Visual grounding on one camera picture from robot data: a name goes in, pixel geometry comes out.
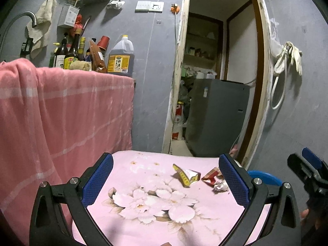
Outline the blue plastic bucket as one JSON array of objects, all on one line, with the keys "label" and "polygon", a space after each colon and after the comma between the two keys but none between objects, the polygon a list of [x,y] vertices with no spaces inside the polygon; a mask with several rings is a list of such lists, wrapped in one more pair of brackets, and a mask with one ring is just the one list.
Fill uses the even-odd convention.
[{"label": "blue plastic bucket", "polygon": [[248,171],[248,174],[251,178],[259,178],[265,184],[272,185],[272,186],[281,186],[282,180],[277,178],[276,176],[262,171]]}]

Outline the white yellow carton box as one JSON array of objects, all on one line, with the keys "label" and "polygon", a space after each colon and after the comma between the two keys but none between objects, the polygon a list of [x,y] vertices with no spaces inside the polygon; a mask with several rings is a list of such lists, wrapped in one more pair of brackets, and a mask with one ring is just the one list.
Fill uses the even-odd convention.
[{"label": "white yellow carton box", "polygon": [[201,179],[201,173],[199,172],[190,169],[182,169],[176,164],[173,164],[173,169],[179,175],[182,185],[185,188],[190,188],[191,184]]}]

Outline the red carton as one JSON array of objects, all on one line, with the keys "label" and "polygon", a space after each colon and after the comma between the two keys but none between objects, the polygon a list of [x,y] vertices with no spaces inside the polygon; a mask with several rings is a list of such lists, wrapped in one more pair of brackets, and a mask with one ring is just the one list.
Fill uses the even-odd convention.
[{"label": "red carton", "polygon": [[201,180],[207,185],[214,187],[216,183],[221,182],[223,180],[223,175],[219,167],[214,167],[207,174],[205,174],[201,178]]}]

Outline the white wall switch panel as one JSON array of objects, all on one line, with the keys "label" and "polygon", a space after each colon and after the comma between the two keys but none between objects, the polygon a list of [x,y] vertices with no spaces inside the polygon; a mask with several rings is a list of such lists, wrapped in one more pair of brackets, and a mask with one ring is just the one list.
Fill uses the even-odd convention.
[{"label": "white wall switch panel", "polygon": [[138,1],[136,4],[136,12],[153,12],[162,13],[164,2]]}]

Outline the beige hanging rag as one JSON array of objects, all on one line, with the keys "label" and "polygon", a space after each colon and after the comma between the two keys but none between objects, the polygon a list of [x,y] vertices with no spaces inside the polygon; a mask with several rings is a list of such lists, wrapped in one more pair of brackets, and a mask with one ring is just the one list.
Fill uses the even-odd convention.
[{"label": "beige hanging rag", "polygon": [[56,7],[56,0],[45,0],[35,14],[37,25],[32,27],[32,22],[30,21],[26,26],[28,37],[33,39],[33,47],[30,52],[30,57],[32,59],[36,58],[41,50],[49,43],[52,17]]}]

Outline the red cup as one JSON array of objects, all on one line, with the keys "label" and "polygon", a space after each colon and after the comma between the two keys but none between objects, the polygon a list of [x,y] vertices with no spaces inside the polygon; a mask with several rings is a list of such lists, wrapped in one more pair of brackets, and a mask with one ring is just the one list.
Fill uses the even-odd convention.
[{"label": "red cup", "polygon": [[99,40],[99,42],[97,43],[97,45],[99,46],[99,48],[102,51],[106,51],[107,50],[107,47],[108,47],[108,44],[109,44],[109,40],[110,40],[109,37],[102,36],[101,39]]}]

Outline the white rubber gloves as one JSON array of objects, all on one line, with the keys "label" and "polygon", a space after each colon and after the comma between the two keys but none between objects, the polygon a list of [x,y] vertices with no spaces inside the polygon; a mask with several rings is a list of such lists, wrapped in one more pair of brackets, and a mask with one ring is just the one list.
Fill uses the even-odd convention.
[{"label": "white rubber gloves", "polygon": [[281,48],[280,53],[276,57],[276,62],[273,65],[273,75],[279,76],[289,65],[295,66],[296,72],[302,76],[302,51],[298,49],[292,42],[287,41]]}]

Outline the red white sack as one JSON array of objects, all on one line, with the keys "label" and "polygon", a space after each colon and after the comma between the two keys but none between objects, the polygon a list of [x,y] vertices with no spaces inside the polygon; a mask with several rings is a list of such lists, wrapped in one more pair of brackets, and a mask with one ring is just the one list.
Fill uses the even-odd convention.
[{"label": "red white sack", "polygon": [[172,128],[172,140],[181,140],[183,133],[183,102],[178,102],[176,106],[175,118]]}]

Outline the brown sauce pouch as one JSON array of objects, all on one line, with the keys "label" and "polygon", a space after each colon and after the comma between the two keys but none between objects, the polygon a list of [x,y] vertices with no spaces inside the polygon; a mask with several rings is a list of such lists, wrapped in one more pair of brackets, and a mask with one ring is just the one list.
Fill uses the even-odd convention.
[{"label": "brown sauce pouch", "polygon": [[107,67],[103,54],[98,45],[93,40],[89,40],[92,70],[99,73],[106,73]]}]

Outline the yellow sponge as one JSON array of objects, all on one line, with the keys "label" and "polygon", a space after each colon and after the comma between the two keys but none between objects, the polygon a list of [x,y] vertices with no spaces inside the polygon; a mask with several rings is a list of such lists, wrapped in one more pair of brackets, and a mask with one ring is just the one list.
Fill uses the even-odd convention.
[{"label": "yellow sponge", "polygon": [[69,69],[70,70],[91,71],[92,65],[91,65],[91,62],[76,60],[70,64]]}]

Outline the metal utensil holder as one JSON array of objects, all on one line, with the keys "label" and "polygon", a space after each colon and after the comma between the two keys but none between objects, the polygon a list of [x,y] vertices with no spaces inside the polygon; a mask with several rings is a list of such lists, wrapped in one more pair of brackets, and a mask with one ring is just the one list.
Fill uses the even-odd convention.
[{"label": "metal utensil holder", "polygon": [[58,27],[72,28],[76,22],[80,9],[69,4],[64,4],[58,20]]}]

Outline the pink plaid cloth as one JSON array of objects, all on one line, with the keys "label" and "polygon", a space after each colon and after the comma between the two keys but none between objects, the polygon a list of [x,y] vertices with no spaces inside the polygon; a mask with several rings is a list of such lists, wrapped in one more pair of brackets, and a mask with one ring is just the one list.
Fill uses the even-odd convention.
[{"label": "pink plaid cloth", "polygon": [[132,148],[133,96],[129,77],[1,63],[1,212],[23,244],[40,182],[65,183]]}]

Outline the dark soy sauce bottle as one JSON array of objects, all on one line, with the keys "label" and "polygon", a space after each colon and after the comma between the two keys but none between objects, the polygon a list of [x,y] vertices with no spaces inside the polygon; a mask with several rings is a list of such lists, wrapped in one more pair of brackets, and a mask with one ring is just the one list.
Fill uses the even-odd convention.
[{"label": "dark soy sauce bottle", "polygon": [[81,32],[82,32],[81,28],[76,29],[72,45],[64,58],[63,69],[69,69],[70,65],[78,60],[78,43],[80,40]]}]

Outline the orange wall hook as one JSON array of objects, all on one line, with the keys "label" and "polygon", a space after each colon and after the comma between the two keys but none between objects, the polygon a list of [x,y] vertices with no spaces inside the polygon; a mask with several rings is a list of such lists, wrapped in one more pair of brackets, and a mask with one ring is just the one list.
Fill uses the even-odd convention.
[{"label": "orange wall hook", "polygon": [[171,13],[177,15],[180,12],[180,7],[177,3],[171,4]]}]

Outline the silver foil wrapper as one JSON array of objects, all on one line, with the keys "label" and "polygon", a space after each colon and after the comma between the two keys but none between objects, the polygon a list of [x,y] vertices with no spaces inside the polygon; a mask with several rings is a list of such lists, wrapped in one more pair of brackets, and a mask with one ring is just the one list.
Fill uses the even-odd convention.
[{"label": "silver foil wrapper", "polygon": [[213,191],[215,193],[227,192],[228,190],[229,190],[229,186],[225,179],[221,181],[217,181],[213,186]]}]

